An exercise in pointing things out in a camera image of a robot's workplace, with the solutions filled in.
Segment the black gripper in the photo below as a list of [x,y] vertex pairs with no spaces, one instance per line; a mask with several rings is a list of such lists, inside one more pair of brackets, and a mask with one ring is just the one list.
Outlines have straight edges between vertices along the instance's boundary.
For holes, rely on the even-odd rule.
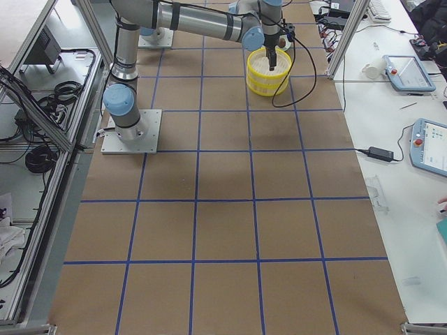
[[264,46],[268,50],[269,71],[277,66],[276,46],[278,46],[281,35],[281,27],[278,21],[263,20],[262,29],[264,33]]

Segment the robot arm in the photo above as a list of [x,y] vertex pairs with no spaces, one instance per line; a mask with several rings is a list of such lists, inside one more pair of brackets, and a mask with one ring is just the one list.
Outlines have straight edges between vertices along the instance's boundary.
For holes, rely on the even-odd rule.
[[265,48],[269,69],[277,65],[276,48],[281,35],[281,1],[236,1],[228,11],[175,1],[112,1],[117,37],[112,84],[103,93],[103,103],[115,123],[117,137],[125,142],[146,136],[148,125],[137,106],[136,68],[140,30],[165,28],[241,43],[256,51]]
[[140,28],[140,37],[147,41],[148,43],[157,43],[160,40],[162,40],[165,36],[165,29],[164,28],[147,28],[147,27],[141,27]]

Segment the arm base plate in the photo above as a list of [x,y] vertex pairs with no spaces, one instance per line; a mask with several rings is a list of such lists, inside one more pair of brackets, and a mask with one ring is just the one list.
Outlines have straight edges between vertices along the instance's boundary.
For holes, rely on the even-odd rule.
[[102,154],[155,154],[157,152],[162,110],[140,110],[140,121],[131,128],[116,127],[109,117],[103,136]]
[[140,49],[163,49],[171,48],[173,44],[174,31],[167,28],[150,29],[140,28],[138,47]]

